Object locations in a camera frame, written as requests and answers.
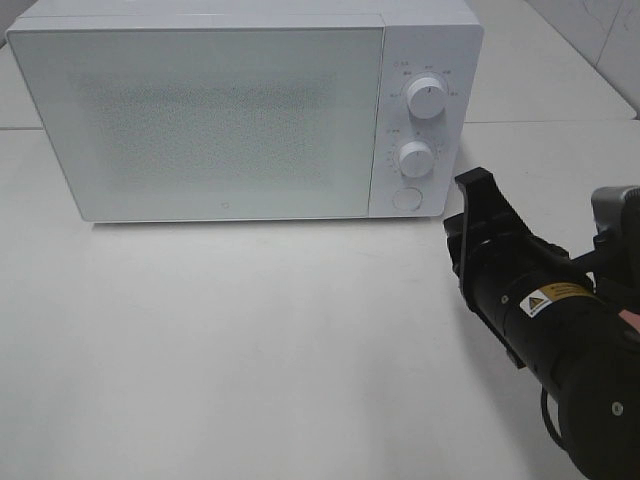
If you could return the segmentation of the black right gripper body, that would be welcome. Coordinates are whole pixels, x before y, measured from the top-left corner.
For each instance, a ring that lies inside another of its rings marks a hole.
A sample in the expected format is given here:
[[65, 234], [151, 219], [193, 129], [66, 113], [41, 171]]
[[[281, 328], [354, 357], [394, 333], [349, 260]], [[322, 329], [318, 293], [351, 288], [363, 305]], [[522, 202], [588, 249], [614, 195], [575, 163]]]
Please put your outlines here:
[[463, 215], [446, 219], [444, 228], [463, 297], [484, 320], [502, 320], [508, 307], [547, 287], [556, 290], [546, 295], [549, 301], [593, 295], [591, 280], [571, 266], [568, 252], [558, 245], [507, 232], [464, 250]]

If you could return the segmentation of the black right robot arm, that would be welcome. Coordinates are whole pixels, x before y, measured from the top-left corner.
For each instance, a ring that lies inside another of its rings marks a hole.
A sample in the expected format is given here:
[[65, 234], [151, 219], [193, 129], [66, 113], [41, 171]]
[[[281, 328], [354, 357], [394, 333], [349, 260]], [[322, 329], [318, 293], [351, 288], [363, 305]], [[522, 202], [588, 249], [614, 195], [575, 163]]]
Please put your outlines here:
[[534, 235], [475, 168], [456, 178], [464, 199], [444, 228], [468, 308], [518, 368], [541, 385], [556, 416], [553, 441], [590, 479], [639, 475], [639, 190], [591, 197], [594, 248], [571, 257]]

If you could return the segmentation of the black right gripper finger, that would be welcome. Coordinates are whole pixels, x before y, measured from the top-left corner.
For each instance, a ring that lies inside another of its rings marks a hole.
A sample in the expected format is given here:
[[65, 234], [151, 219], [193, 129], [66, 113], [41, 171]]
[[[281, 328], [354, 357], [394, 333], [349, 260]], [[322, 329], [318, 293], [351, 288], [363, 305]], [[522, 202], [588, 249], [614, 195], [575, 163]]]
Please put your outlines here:
[[474, 168], [456, 176], [455, 183], [463, 195], [464, 218], [467, 225], [524, 224], [499, 190], [490, 171]]

